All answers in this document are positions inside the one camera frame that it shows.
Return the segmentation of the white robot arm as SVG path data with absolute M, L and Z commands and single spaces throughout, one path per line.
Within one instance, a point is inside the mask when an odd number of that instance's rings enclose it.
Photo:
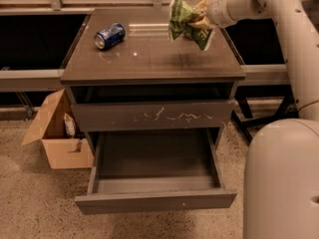
M 246 156 L 243 239 L 319 239 L 319 33 L 302 0 L 208 0 L 218 27 L 270 17 L 299 117 L 263 127 Z

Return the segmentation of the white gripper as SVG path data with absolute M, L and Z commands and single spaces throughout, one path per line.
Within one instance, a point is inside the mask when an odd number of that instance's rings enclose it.
M 229 12 L 230 0 L 201 0 L 194 7 L 197 13 L 207 10 L 207 17 L 196 17 L 188 25 L 202 30 L 210 30 L 214 25 L 226 28 L 236 24 Z

